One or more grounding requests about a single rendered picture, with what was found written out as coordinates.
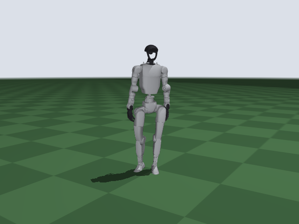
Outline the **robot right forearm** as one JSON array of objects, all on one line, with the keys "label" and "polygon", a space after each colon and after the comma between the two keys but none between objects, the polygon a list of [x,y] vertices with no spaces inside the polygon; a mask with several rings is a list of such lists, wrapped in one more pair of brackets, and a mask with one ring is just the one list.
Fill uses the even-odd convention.
[{"label": "robot right forearm", "polygon": [[135,93],[132,92],[133,86],[131,85],[130,90],[129,90],[129,98],[128,98],[128,104],[127,104],[127,108],[130,109],[130,106],[134,104],[134,100],[135,100]]}]

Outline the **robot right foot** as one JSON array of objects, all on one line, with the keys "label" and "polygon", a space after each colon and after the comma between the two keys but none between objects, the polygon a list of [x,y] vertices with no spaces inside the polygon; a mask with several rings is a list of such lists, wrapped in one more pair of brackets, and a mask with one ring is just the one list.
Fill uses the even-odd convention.
[{"label": "robot right foot", "polygon": [[134,172],[140,172],[142,171],[142,169],[145,167],[144,162],[142,163],[142,165],[137,165],[136,169],[134,170]]}]

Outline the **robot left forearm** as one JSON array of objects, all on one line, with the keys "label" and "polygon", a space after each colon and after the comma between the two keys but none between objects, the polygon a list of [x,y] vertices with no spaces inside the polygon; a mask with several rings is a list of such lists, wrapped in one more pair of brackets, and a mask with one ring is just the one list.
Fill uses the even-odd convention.
[{"label": "robot left forearm", "polygon": [[169,91],[164,91],[164,107],[166,107],[167,104],[170,105],[170,90]]}]

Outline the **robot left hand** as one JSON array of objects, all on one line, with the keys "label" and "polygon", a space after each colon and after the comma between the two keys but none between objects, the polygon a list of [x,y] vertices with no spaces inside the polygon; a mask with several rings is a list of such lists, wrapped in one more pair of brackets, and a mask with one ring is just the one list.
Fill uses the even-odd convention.
[{"label": "robot left hand", "polygon": [[169,116],[169,111],[168,111],[169,107],[170,107],[169,104],[167,104],[166,107],[165,107],[166,108],[166,119],[165,120],[167,120],[168,116]]}]

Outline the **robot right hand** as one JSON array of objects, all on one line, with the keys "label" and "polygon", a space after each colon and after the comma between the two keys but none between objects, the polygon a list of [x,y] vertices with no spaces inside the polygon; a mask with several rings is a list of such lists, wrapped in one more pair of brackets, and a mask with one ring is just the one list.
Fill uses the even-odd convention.
[{"label": "robot right hand", "polygon": [[[130,109],[127,108],[127,110],[128,110],[128,112],[127,112],[128,119],[129,119],[130,121],[133,121],[133,122],[134,122],[135,118],[134,118],[133,115],[132,115],[133,106],[131,105],[131,106],[130,106]],[[134,120],[133,120],[133,119],[134,119]]]}]

